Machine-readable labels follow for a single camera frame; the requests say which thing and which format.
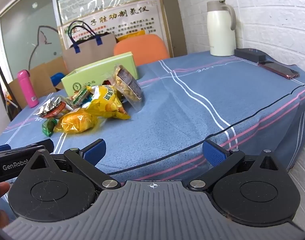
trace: human hand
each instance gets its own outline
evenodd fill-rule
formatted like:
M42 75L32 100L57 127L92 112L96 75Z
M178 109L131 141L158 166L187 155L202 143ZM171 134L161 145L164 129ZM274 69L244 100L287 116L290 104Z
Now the human hand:
M0 183L0 198L6 194L10 189L10 184L8 182ZM0 210L0 228L4 228L9 224L9 218L5 211Z

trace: green box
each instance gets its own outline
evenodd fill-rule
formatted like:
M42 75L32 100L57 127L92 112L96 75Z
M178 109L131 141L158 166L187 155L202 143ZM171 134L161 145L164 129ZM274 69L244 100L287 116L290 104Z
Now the green box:
M65 76L61 82L68 96L73 96L75 91L80 90L83 85L101 85L112 76L116 65L123 65L135 79L138 79L133 55L127 52L77 68Z

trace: orange chair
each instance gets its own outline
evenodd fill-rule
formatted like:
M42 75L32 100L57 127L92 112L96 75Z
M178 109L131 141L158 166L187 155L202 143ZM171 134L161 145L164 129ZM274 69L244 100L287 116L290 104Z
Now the orange chair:
M135 36L118 42L115 45L114 55L130 51L136 66L170 58L164 42L155 34Z

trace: candy wrapper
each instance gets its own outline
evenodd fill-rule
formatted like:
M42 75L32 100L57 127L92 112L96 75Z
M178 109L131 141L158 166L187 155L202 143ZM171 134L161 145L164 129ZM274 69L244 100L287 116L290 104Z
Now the candy wrapper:
M130 119L118 98L118 91L114 87L104 85L87 87L87 89L93 94L91 102L82 106L88 113L104 118Z
M80 133L92 128L97 123L97 117L87 113L83 108L77 108L60 118L55 126L55 132Z
M126 70L122 65L116 66L112 77L108 80L112 86L125 96L136 111L142 109L142 89L128 70Z
M54 127L57 124L57 120L50 118L47 119L46 121L44 121L44 123L42 124L42 132L44 133L44 135L50 137L52 136L52 134L54 133Z
M78 94L76 95L76 97L73 100L73 104L75 107L81 107L81 105L83 104L83 102L87 99L87 97L90 95L90 91L87 90L86 86L83 86Z
M73 110L73 103L63 96L50 98L44 103L35 115L41 118L60 119Z

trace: blue tablecloth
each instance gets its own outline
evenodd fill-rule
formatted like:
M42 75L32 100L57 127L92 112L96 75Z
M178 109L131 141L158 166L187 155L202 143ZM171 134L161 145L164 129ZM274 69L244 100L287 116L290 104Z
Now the blue tablecloth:
M126 103L130 120L109 119L101 128L81 134L55 133L51 137L54 153L83 148L103 138L107 153L97 168L111 173L142 164L113 175L119 181L193 178L211 168L201 145L144 164L197 143L304 84L305 72L292 68L300 77L287 80L255 63L234 56L214 57L209 52L142 65L138 82L145 95L143 109L136 113ZM65 91L56 94L66 95ZM42 104L53 96L39 101ZM33 115L37 108L20 112L0 136L0 145L16 148L46 139L41 131L44 120ZM286 168L291 167L305 143L305 86L212 140L251 155L271 149Z

